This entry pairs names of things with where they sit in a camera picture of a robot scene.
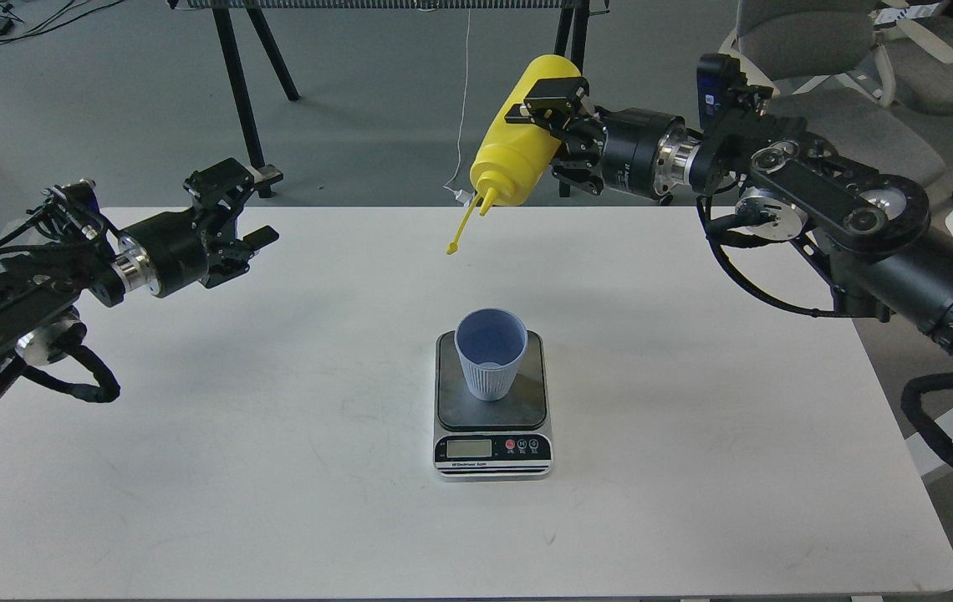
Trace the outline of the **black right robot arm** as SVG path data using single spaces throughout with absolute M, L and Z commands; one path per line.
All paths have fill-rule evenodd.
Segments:
M 885 321 L 898 314 L 953 357 L 953 237 L 931 226 L 919 183 L 841 156 L 802 118 L 767 113 L 773 89 L 748 81 L 729 54 L 705 54 L 696 69 L 701 126 L 649 110 L 589 103 L 589 83 L 548 56 L 557 73 L 523 76 L 498 126 L 519 126 L 548 151 L 515 149 L 552 168 L 567 186 L 667 198 L 675 186 L 698 195 L 706 240 L 722 270 L 765 304 L 822 315 L 764 293 L 725 247 L 790 243 L 827 283 L 831 317 Z M 923 407 L 953 390 L 953 373 L 910 380 L 900 408 L 916 434 L 953 468 L 953 438 Z

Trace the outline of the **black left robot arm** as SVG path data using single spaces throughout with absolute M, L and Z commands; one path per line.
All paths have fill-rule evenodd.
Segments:
M 85 346 L 80 294 L 115 306 L 140 288 L 164 298 L 194 282 L 214 288 L 241 277 L 278 233 L 262 227 L 239 237 L 238 217 L 282 176 L 227 159 L 186 179 L 190 208 L 125 228 L 103 216 L 93 181 L 45 188 L 27 221 L 0 239 L 0 397 L 24 377 L 88 403 L 116 400 L 117 379 Z

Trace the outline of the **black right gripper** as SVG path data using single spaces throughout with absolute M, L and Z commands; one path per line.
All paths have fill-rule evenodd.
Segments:
M 535 125 L 560 141 L 552 163 L 560 196 L 566 186 L 599 196 L 613 188 L 663 201 L 686 184 L 688 129 L 679 115 L 640 108 L 592 114 L 583 76 L 539 79 L 518 102 L 507 103 L 504 122 Z

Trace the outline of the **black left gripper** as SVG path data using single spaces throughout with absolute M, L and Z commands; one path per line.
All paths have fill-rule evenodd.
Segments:
M 279 239 L 262 226 L 237 236 L 237 221 L 255 193 L 284 179 L 277 167 L 225 159 L 185 179 L 192 210 L 166 211 L 121 230 L 117 269 L 126 289 L 147 287 L 165 298 L 194 282 L 216 288 L 247 274 L 251 260 Z

